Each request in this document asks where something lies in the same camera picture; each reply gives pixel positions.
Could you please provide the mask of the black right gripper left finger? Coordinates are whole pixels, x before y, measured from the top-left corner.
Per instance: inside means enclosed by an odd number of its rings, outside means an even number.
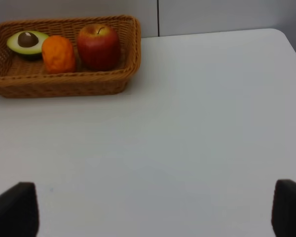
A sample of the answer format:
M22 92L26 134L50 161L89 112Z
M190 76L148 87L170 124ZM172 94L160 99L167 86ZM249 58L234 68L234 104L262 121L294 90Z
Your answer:
M39 230L36 186L20 182L0 195L0 237L35 237Z

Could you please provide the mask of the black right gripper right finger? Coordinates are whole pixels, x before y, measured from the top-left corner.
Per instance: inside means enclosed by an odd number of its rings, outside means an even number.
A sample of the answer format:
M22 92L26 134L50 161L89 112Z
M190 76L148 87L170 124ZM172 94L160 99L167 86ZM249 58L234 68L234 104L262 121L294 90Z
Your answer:
M271 224L277 237L296 237L296 182L293 180L276 182Z

